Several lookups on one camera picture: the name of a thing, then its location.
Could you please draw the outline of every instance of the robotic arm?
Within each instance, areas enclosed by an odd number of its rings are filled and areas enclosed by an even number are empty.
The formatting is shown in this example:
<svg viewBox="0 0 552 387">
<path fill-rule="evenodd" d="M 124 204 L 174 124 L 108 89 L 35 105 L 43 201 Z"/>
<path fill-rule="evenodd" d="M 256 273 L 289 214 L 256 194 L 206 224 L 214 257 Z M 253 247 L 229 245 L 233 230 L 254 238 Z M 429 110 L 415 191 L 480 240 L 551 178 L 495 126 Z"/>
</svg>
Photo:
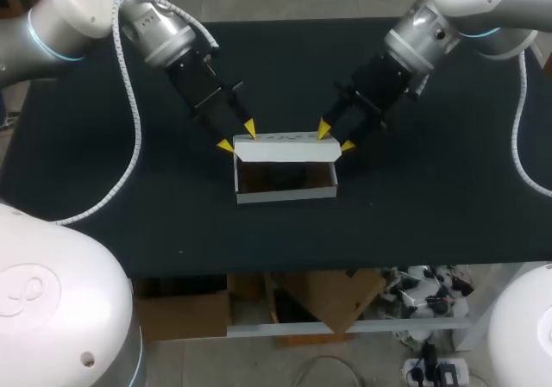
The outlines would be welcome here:
<svg viewBox="0 0 552 387">
<path fill-rule="evenodd" d="M 25 16 L 0 22 L 0 87 L 56 77 L 79 62 L 95 41 L 110 34 L 114 4 L 114 0 L 40 0 Z M 197 122 L 219 147 L 233 151 L 212 119 L 215 110 L 233 112 L 255 135 L 254 121 L 234 87 L 220 81 L 194 49 L 196 33 L 182 17 L 163 3 L 143 0 L 125 1 L 121 14 L 123 32 L 149 65 L 167 71 Z"/>
<path fill-rule="evenodd" d="M 550 5 L 550 0 L 417 0 L 386 36 L 386 51 L 357 69 L 351 84 L 338 86 L 340 97 L 322 117 L 319 137 L 353 106 L 365 119 L 341 139 L 343 151 L 384 128 L 392 105 L 423 84 L 461 41 L 489 59 L 520 54 L 535 39 L 533 29 L 552 30 Z"/>
</svg>

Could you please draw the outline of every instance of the yellow fingertip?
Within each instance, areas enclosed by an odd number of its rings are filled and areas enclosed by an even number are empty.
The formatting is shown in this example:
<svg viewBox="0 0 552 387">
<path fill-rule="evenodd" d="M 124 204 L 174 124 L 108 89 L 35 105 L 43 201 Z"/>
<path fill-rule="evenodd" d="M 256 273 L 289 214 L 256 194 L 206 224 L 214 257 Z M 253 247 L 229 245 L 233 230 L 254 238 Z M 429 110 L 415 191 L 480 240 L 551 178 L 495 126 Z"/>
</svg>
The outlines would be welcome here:
<svg viewBox="0 0 552 387">
<path fill-rule="evenodd" d="M 330 130 L 331 126 L 321 118 L 320 125 L 318 126 L 318 139 L 323 139 Z"/>
<path fill-rule="evenodd" d="M 222 150 L 226 150 L 227 152 L 234 153 L 234 148 L 232 147 L 232 145 L 226 139 L 222 140 L 216 146 L 220 147 Z"/>
</svg>

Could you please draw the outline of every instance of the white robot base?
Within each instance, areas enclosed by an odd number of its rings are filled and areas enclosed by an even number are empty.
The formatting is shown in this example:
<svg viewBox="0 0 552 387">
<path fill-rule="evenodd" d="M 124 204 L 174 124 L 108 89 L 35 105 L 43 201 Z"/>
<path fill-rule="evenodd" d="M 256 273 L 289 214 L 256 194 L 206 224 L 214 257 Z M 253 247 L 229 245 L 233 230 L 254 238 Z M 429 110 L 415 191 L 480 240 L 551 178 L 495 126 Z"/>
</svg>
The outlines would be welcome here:
<svg viewBox="0 0 552 387">
<path fill-rule="evenodd" d="M 0 203 L 0 385 L 143 387 L 132 290 L 93 239 Z"/>
</svg>

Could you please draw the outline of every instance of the floor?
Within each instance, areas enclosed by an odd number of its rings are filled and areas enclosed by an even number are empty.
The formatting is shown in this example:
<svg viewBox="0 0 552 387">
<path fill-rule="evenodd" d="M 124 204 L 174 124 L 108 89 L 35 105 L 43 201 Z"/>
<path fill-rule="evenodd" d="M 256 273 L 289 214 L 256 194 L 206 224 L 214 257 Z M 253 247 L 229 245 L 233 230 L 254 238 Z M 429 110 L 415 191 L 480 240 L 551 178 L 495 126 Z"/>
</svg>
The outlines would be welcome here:
<svg viewBox="0 0 552 387">
<path fill-rule="evenodd" d="M 449 348 L 448 342 L 444 344 L 441 349 Z M 406 384 L 399 376 L 400 368 L 412 357 L 389 333 L 294 348 L 277 348 L 269 338 L 171 341 L 153 344 L 148 354 L 148 387 L 292 387 L 302 364 L 318 355 L 344 359 L 362 376 L 366 387 L 402 387 Z M 466 359 L 470 371 L 484 378 L 489 387 L 498 387 L 484 341 L 474 351 L 458 356 Z M 301 387 L 354 385 L 344 366 L 324 360 L 313 367 Z M 485 384 L 474 379 L 470 386 Z"/>
<path fill-rule="evenodd" d="M 401 16 L 415 0 L 171 0 L 205 22 Z M 552 50 L 544 38 L 542 57 Z M 14 95 L 14 107 L 22 90 Z M 2 149 L 7 141 L 0 139 Z M 441 348 L 450 348 L 447 335 Z M 271 339 L 183 340 L 157 343 L 148 352 L 149 387 L 215 387 L 292 385 L 302 363 L 311 357 L 331 354 L 346 359 L 366 380 L 367 387 L 404 385 L 399 369 L 411 355 L 391 334 L 358 336 L 347 343 L 277 349 Z M 490 370 L 486 343 L 481 342 L 466 358 L 471 371 L 489 387 L 497 386 Z M 353 386 L 350 375 L 336 363 L 321 363 L 303 386 Z M 473 387 L 484 384 L 474 380 Z"/>
</svg>

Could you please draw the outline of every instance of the box lid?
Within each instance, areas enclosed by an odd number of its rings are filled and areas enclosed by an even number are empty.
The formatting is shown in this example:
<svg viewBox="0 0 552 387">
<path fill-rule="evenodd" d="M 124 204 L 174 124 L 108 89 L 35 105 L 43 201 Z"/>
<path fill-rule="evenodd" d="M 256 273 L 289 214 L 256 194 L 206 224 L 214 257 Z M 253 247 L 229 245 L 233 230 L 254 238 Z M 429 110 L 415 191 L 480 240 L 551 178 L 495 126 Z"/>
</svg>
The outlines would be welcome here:
<svg viewBox="0 0 552 387">
<path fill-rule="evenodd" d="M 319 140 L 315 132 L 257 134 L 256 140 L 249 135 L 237 135 L 234 149 L 244 162 L 333 162 L 342 155 L 336 139 L 329 136 Z"/>
</svg>

